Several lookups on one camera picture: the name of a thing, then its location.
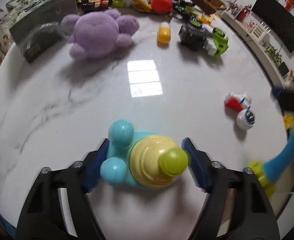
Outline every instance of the stuffed animal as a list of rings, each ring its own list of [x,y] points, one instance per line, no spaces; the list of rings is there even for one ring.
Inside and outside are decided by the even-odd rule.
[[[139,30],[134,16],[121,16],[116,9],[83,16],[69,14],[63,18],[61,26],[73,28],[68,42],[73,43],[70,55],[76,60],[103,58],[116,49],[127,48],[132,44],[131,36]]]

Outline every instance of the white table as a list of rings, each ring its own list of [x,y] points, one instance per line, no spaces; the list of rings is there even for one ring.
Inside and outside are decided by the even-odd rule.
[[[99,61],[74,62],[70,45],[57,44],[28,65],[12,46],[0,67],[0,213],[14,226],[40,169],[63,169],[82,160],[100,146],[117,119],[170,136],[178,145],[190,137],[198,149],[230,169],[242,170],[282,150],[286,133],[281,113],[262,70],[236,35],[215,19],[213,26],[229,37],[229,49],[221,58],[211,58],[179,45],[181,22],[173,19],[170,46],[159,48],[162,20],[139,14],[135,46],[128,54]],[[158,75],[156,70],[128,74],[128,66],[133,70],[142,65],[155,66]],[[133,83],[154,83],[130,84],[128,75]],[[247,133],[225,113],[223,101],[232,91],[252,95],[256,124]],[[275,212],[293,185],[293,179],[289,181],[281,197],[272,200]],[[205,197],[189,171],[163,190],[101,183],[89,195],[110,240],[187,239]],[[62,199],[67,201],[65,192]],[[70,224],[66,210],[65,215]]]

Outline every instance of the black television screen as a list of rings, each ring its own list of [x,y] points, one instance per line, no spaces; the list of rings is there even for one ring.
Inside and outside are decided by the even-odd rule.
[[[276,0],[257,0],[252,12],[281,39],[290,53],[294,51],[294,16]]]

